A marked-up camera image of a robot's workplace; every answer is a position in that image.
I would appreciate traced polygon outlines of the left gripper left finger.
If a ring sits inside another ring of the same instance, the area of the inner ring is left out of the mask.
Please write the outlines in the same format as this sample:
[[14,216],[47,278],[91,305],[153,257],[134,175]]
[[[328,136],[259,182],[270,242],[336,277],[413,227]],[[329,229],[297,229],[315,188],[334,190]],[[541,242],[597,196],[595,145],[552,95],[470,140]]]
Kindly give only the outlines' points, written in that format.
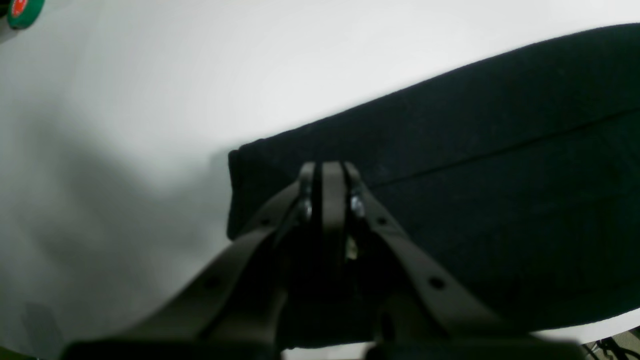
[[314,173],[298,178],[263,205],[242,235],[162,309],[100,341],[69,346],[64,360],[279,360],[276,345],[288,296],[286,251],[278,235],[313,215]]

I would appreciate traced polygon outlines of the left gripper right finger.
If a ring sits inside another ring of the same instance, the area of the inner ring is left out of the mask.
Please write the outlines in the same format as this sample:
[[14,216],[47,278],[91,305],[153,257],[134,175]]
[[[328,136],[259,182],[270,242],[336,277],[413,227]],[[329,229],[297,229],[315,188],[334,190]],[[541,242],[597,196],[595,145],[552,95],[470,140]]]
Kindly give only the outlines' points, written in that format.
[[422,251],[349,162],[320,167],[322,260],[342,275],[350,248],[374,310],[366,360],[580,360],[578,344],[543,341],[510,325]]

